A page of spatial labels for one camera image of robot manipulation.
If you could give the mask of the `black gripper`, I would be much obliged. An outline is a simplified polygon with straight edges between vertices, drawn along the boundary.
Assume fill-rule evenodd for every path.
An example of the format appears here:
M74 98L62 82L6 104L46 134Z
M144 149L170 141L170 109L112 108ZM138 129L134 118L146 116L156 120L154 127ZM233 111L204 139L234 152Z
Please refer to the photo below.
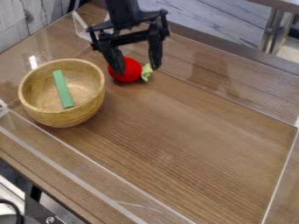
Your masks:
M109 20L86 28L92 40L92 48L100 50L108 65L117 75L125 71L124 55L118 46L148 41L148 58L150 67L156 70L161 65L162 41L169 35L166 14L164 9L145 11L138 7L137 0L104 0ZM130 30L146 22L149 27L121 35L122 30Z

